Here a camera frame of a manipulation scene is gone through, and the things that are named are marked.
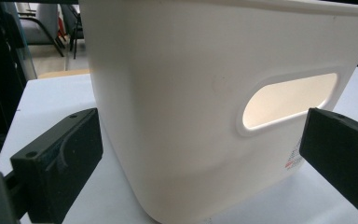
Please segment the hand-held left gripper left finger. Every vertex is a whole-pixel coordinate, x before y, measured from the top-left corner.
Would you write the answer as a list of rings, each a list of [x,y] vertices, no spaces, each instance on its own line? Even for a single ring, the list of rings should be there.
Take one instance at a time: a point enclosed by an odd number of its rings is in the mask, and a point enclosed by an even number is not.
[[[16,179],[29,195],[34,223],[62,224],[103,156],[98,110],[76,112],[11,158]]]

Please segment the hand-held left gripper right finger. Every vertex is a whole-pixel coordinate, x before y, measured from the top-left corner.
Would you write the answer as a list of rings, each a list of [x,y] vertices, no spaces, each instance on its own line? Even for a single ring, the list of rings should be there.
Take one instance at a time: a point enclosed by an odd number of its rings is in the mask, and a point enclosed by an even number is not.
[[[358,121],[311,108],[299,153],[358,210]]]

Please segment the white plastic storage bin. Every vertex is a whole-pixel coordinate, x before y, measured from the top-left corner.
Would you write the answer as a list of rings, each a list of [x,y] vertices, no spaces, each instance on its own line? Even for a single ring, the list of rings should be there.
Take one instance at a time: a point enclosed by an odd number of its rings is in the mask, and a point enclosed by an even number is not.
[[[142,208],[196,224],[303,164],[299,90],[249,127],[261,88],[311,77],[332,109],[358,64],[358,5],[321,0],[78,0],[102,124]]]

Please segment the dark stand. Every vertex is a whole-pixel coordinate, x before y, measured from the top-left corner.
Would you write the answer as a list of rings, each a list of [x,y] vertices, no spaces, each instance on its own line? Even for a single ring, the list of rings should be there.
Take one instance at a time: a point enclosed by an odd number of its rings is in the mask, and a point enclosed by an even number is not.
[[[14,119],[26,82],[34,76],[15,5],[0,0],[0,147]]]

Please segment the grey chair with black legs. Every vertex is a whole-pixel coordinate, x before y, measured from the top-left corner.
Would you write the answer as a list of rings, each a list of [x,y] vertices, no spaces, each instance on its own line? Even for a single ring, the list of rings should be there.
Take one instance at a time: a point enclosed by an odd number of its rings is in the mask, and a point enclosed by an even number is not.
[[[35,12],[19,12],[26,43],[31,46],[51,45],[63,57],[59,39],[59,12],[57,4],[38,4]]]

